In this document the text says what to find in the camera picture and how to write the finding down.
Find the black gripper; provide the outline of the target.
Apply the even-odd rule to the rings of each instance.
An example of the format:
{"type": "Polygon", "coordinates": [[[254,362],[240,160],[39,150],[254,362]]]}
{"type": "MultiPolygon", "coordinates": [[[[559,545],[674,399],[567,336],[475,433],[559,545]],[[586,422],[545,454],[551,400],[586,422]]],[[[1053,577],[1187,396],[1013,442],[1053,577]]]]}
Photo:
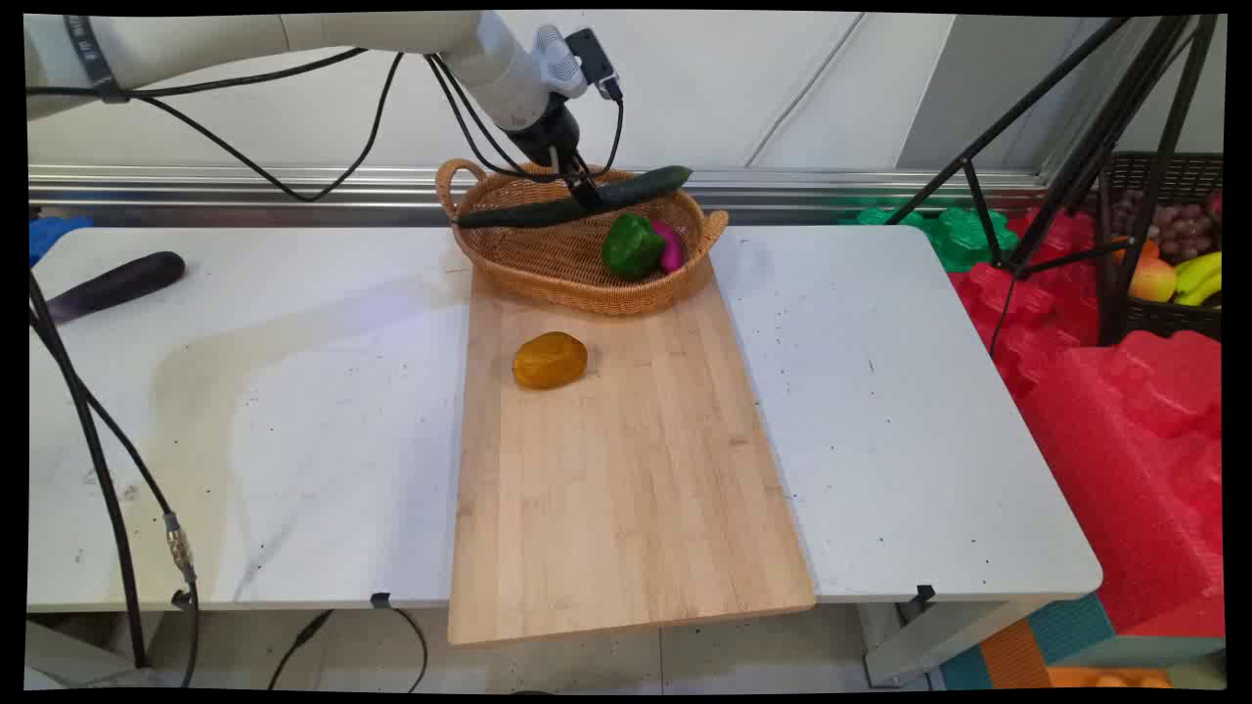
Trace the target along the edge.
{"type": "Polygon", "coordinates": [[[598,212],[603,208],[603,197],[598,193],[596,179],[603,177],[603,169],[590,167],[578,153],[581,130],[566,101],[563,95],[548,93],[547,105],[538,119],[530,127],[506,130],[506,135],[532,163],[551,167],[555,180],[568,184],[571,167],[571,194],[575,200],[586,212],[598,212]]]}

